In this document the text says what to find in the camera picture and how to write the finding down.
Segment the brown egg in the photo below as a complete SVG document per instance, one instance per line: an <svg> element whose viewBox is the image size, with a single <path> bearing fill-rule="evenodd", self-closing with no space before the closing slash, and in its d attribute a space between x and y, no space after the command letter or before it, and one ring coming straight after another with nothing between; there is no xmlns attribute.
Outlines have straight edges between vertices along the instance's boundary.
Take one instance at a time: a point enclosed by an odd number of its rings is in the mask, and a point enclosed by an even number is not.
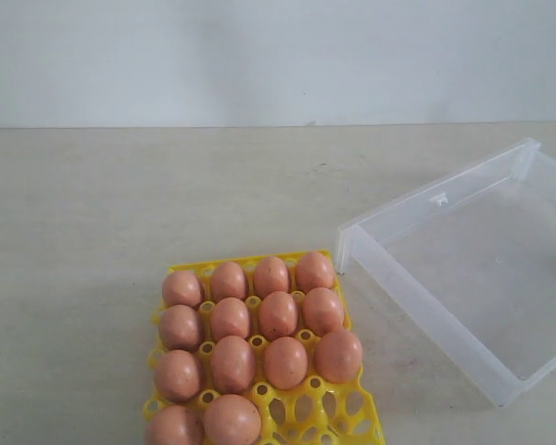
<svg viewBox="0 0 556 445"><path fill-rule="evenodd" d="M340 297L326 287L309 291L302 302L304 321L316 336L322 337L343 327L345 310Z"/></svg>
<svg viewBox="0 0 556 445"><path fill-rule="evenodd" d="M146 428L145 441L158 445L202 444L204 429L196 411L172 405L154 415Z"/></svg>
<svg viewBox="0 0 556 445"><path fill-rule="evenodd" d="M308 356L293 337L275 339L264 352L264 371L269 382L281 390L298 386L307 375Z"/></svg>
<svg viewBox="0 0 556 445"><path fill-rule="evenodd" d="M311 251L301 257L297 262L295 276L298 288L305 293L316 287L335 286L333 264L319 251Z"/></svg>
<svg viewBox="0 0 556 445"><path fill-rule="evenodd" d="M346 329L323 336L314 351L314 364L319 375L332 383L353 380L361 367L363 348L360 339Z"/></svg>
<svg viewBox="0 0 556 445"><path fill-rule="evenodd" d="M210 315L210 328L216 342L228 336L248 339L251 320L247 305L237 298L221 299Z"/></svg>
<svg viewBox="0 0 556 445"><path fill-rule="evenodd" d="M185 305L164 310L158 323L158 334L167 350L196 351L203 342L204 330L200 316Z"/></svg>
<svg viewBox="0 0 556 445"><path fill-rule="evenodd" d="M242 394L253 384L256 357L245 339L228 336L216 344L210 366L214 386L221 394Z"/></svg>
<svg viewBox="0 0 556 445"><path fill-rule="evenodd" d="M201 363L191 352L168 351L158 361L154 383L164 400L173 403L190 401L204 385Z"/></svg>
<svg viewBox="0 0 556 445"><path fill-rule="evenodd" d="M259 329L269 341L293 335L297 322L297 305L289 293L272 292L259 306Z"/></svg>
<svg viewBox="0 0 556 445"><path fill-rule="evenodd" d="M254 444L261 431L257 407L234 394L215 399L206 409L203 422L211 444Z"/></svg>
<svg viewBox="0 0 556 445"><path fill-rule="evenodd" d="M245 300L248 280L242 266L235 261L220 264L210 277L210 292L214 302L226 298Z"/></svg>
<svg viewBox="0 0 556 445"><path fill-rule="evenodd" d="M161 296L166 307L184 305L195 308L203 302L205 291L194 272L175 271L164 279Z"/></svg>

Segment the brown egg front bottom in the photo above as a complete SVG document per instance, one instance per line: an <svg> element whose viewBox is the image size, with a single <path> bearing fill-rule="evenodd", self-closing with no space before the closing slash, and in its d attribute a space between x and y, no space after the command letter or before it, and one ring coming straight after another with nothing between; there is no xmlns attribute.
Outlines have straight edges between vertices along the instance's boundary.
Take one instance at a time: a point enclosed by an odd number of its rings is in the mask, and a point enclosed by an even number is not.
<svg viewBox="0 0 556 445"><path fill-rule="evenodd" d="M234 394L215 399L206 409L203 422L211 444L254 444L261 431L257 407Z"/></svg>

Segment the yellow plastic egg tray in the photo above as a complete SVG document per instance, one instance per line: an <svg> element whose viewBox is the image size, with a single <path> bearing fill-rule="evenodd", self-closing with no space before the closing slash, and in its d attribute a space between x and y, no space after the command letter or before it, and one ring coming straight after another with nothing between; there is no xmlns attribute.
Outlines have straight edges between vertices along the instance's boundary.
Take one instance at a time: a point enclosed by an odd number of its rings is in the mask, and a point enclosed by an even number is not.
<svg viewBox="0 0 556 445"><path fill-rule="evenodd" d="M203 325L203 342L193 352L205 375L200 391L189 401L173 403L160 395L153 383L152 394L143 405L146 424L162 409L173 404L203 414L212 401L221 394L213 382L210 359L216 341L211 330L211 315L215 307L210 283L213 273L226 261L239 264L248 280L245 305L250 314L250 336L247 342L255 352L257 365L253 384L243 397L256 405L260 415L260 436L255 444L386 444L378 413L371 393L361 383L362 365L351 381L331 383L315 372L313 352L320 338L309 330L299 311L294 333L308 355L306 377L297 387L281 390L267 381L263 368L264 352L270 345L261 334L259 307L261 298L254 294L254 270L267 256L250 256L229 260L176 264L167 274L178 271L193 273L204 287L203 302L196 307Z"/></svg>

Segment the clear plastic bin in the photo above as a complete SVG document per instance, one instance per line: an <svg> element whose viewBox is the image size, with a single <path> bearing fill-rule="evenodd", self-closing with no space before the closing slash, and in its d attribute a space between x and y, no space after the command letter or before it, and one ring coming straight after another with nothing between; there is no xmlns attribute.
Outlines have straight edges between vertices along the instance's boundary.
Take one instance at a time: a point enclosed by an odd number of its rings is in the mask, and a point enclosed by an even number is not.
<svg viewBox="0 0 556 445"><path fill-rule="evenodd" d="M527 138L339 229L356 262L495 405L556 368L556 159Z"/></svg>

